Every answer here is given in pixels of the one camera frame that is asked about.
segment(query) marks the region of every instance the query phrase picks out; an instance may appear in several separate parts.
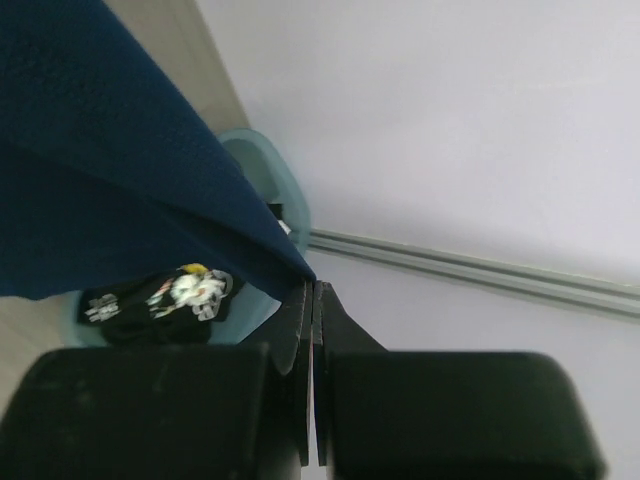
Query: plastic tub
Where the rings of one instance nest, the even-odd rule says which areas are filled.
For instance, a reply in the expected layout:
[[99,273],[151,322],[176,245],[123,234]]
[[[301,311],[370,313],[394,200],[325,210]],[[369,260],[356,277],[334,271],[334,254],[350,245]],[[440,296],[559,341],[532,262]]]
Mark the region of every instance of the plastic tub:
[[[290,238],[304,255],[311,231],[309,207],[278,151],[267,138],[250,129],[230,130],[219,135],[218,140],[240,164],[260,196],[268,203],[283,205],[283,220],[292,230]],[[80,296],[80,292],[74,292],[69,297],[69,315],[63,319],[65,344],[76,347],[108,346],[99,328],[76,323]],[[213,323],[209,343],[240,342],[260,326],[277,305],[266,293],[246,284],[231,301],[227,319]]]

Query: laundry basket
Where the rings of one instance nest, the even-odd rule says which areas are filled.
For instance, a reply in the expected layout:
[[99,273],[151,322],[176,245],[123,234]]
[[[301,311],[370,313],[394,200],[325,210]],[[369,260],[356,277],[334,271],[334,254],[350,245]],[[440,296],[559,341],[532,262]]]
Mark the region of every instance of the laundry basket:
[[[302,191],[286,163],[271,142],[250,129],[235,129],[218,136],[218,140],[238,162],[245,176],[267,203],[282,204],[284,222],[291,228],[290,238],[300,253],[309,244],[311,220]],[[63,318],[63,338],[69,346],[108,346],[99,328],[76,322],[82,292],[69,297],[68,314]],[[277,308],[278,303],[266,293],[245,284],[231,301],[224,322],[213,324],[210,344],[236,344],[255,330]]]

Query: navy blue fabric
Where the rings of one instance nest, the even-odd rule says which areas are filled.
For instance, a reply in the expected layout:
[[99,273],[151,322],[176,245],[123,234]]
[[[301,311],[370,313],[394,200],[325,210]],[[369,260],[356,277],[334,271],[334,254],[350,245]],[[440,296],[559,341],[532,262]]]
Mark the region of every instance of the navy blue fabric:
[[0,2],[0,295],[37,299],[194,262],[281,300],[313,278],[102,2]]

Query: white wall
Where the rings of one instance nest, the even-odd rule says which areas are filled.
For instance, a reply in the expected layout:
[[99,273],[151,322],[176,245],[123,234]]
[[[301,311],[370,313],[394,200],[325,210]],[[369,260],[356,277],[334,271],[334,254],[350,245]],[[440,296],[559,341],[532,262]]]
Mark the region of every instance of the white wall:
[[199,6],[316,227],[640,280],[640,2]]
[[311,253],[309,261],[387,348],[551,355],[577,386],[611,467],[609,479],[640,478],[637,326],[341,257]]

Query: floor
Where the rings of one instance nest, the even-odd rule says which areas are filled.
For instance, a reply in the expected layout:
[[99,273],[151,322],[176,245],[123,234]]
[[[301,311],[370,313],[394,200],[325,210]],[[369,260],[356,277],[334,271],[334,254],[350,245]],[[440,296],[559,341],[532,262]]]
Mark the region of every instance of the floor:
[[66,306],[64,296],[39,302],[0,299],[0,411],[29,366],[62,346],[59,326]]

